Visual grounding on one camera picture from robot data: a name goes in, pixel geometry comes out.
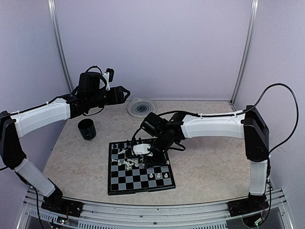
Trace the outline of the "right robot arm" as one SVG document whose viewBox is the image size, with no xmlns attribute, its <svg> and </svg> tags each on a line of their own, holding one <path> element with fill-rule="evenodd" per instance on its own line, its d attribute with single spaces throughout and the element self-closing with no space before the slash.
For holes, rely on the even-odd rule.
<svg viewBox="0 0 305 229">
<path fill-rule="evenodd" d="M 140 128 L 153 137 L 149 143 L 132 146 L 136 155 L 146 155 L 153 162 L 162 158 L 173 144 L 195 137 L 232 137 L 243 139 L 246 158 L 250 161 L 250 197 L 244 200 L 244 208 L 255 211 L 261 206 L 269 176 L 269 129 L 253 105 L 246 110 L 223 114 L 198 114 L 172 111 L 166 120 L 163 114 L 149 113 Z"/>
</svg>

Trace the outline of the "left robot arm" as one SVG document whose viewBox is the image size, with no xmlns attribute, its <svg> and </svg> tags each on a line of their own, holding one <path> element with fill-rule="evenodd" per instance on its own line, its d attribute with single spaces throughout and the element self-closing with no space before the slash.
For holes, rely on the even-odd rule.
<svg viewBox="0 0 305 229">
<path fill-rule="evenodd" d="M 130 94 L 123 86 L 97 89 L 91 93 L 81 93 L 79 88 L 75 88 L 71 94 L 57 96 L 36 107 L 14 113 L 1 112 L 0 157 L 4 167 L 11 169 L 48 198 L 49 206 L 56 212 L 64 211 L 67 202 L 61 197 L 61 191 L 30 161 L 23 150 L 23 138 L 57 123 L 86 115 L 92 108 L 103 109 L 108 105 L 123 104 Z"/>
</svg>

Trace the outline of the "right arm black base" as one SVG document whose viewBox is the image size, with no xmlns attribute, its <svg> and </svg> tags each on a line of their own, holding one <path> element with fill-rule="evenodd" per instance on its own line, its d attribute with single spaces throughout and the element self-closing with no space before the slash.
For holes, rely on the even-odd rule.
<svg viewBox="0 0 305 229">
<path fill-rule="evenodd" d="M 255 196 L 249 193 L 248 197 L 240 200 L 229 201 L 227 205 L 231 217 L 269 208 L 269 203 L 265 194 L 262 194 L 261 196 Z"/>
</svg>

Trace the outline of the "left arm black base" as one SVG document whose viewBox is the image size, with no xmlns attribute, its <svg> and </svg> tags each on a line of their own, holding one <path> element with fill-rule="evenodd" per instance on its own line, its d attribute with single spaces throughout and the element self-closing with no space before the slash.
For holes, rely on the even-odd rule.
<svg viewBox="0 0 305 229">
<path fill-rule="evenodd" d="M 43 197 L 41 208 L 66 216 L 79 218 L 82 212 L 83 203 L 69 200 L 62 197 L 60 190 L 55 190 L 49 197 Z"/>
</svg>

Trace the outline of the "black white chess board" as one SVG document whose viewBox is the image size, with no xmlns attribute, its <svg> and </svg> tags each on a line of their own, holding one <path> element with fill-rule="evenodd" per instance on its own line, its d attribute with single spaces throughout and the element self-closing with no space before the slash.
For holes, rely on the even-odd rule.
<svg viewBox="0 0 305 229">
<path fill-rule="evenodd" d="M 154 192 L 169 189 L 175 189 L 176 184 L 173 177 L 172 168 L 169 164 L 169 158 L 166 155 L 167 164 L 144 168 L 143 157 L 135 157 L 128 154 L 119 155 L 118 152 L 123 149 L 130 149 L 129 141 L 109 143 L 108 158 L 108 195 L 128 195 L 140 192 Z"/>
</svg>

